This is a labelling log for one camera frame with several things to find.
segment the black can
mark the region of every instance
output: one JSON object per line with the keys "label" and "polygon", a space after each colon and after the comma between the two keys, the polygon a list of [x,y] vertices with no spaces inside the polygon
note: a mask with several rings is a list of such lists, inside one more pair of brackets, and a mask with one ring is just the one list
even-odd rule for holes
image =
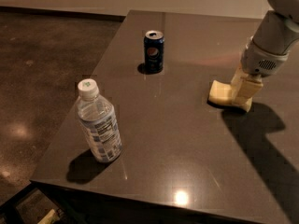
{"label": "black can", "polygon": [[163,70],[164,35],[159,31],[148,31],[144,37],[145,70],[158,73]]}

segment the can lid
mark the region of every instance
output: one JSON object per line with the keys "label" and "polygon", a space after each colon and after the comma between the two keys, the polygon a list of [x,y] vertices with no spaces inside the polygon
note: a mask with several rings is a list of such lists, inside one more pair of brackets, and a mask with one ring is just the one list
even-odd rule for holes
{"label": "can lid", "polygon": [[159,40],[164,37],[163,33],[156,30],[150,30],[146,32],[146,37],[151,40]]}
{"label": "can lid", "polygon": [[96,81],[91,78],[83,79],[78,84],[78,94],[83,100],[92,100],[99,93]]}

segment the brown floor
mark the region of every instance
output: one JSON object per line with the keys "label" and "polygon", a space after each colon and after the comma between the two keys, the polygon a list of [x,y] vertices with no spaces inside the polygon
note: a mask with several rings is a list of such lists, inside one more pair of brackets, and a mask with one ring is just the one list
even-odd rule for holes
{"label": "brown floor", "polygon": [[[0,8],[0,205],[29,184],[77,98],[76,82],[92,73],[120,25]],[[53,207],[35,191],[17,209],[37,223]]]}

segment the white bottle cap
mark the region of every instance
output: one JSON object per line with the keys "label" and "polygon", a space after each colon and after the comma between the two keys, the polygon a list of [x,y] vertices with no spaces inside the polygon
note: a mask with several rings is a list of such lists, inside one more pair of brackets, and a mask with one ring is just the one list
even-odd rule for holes
{"label": "white bottle cap", "polygon": [[78,84],[78,94],[83,100],[92,100],[99,93],[96,81],[91,78],[83,79]]}

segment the bottle label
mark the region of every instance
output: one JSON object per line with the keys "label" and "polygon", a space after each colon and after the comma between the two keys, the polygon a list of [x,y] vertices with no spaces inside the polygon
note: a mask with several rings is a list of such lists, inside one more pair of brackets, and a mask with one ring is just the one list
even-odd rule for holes
{"label": "bottle label", "polygon": [[114,108],[100,120],[79,120],[91,151],[96,159],[101,162],[109,162],[120,155],[121,138]]}

